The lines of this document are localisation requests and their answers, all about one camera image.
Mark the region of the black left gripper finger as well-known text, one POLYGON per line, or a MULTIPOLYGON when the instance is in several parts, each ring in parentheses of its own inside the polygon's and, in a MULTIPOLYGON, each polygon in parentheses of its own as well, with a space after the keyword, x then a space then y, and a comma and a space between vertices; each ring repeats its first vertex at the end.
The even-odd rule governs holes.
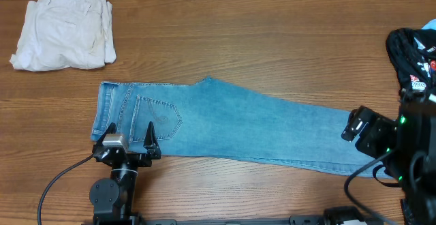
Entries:
POLYGON ((147 126, 143 147, 147 150, 156 150, 159 148, 152 121, 150 121, 147 126))
POLYGON ((111 123, 106 131, 99 137, 99 139, 93 145, 93 150, 96 150, 98 147, 103 146, 103 141, 107 134, 114 134, 116 132, 116 123, 111 123))

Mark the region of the blue denim jeans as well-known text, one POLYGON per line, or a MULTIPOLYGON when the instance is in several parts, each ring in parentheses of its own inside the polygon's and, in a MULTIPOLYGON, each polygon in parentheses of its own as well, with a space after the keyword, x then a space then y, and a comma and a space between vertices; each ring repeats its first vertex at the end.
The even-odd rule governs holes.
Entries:
POLYGON ((348 112, 299 104, 205 78, 192 85, 120 83, 99 86, 91 139, 114 123, 133 152, 154 125, 164 155, 216 157, 349 176, 370 157, 343 140, 348 112))

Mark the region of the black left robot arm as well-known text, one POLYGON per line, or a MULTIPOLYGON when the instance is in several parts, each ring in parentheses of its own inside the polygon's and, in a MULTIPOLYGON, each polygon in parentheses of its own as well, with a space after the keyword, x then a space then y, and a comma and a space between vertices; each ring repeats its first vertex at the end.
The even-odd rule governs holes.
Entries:
POLYGON ((96 181, 89 192, 93 205, 94 224, 145 224, 138 212, 132 211, 136 179, 139 168, 152 166, 153 160, 161 158, 154 125, 148 124, 143 142, 143 153, 129 152, 129 143, 124 134, 115 132, 111 123, 96 141, 92 157, 97 162, 111 167, 110 177, 96 181))

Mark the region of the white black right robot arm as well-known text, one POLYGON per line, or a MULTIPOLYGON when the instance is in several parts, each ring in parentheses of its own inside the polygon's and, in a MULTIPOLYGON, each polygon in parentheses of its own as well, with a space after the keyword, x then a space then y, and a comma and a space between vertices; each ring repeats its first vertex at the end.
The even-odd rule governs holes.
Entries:
POLYGON ((351 181, 366 169, 370 168, 375 175, 383 168, 395 180, 389 186, 405 193, 403 208, 411 212, 405 220, 414 224, 435 223, 435 95, 402 89, 395 120, 366 106, 354 109, 341 137, 354 141, 358 151, 372 157, 344 184, 346 196, 357 207, 381 222, 392 223, 349 191, 351 181))

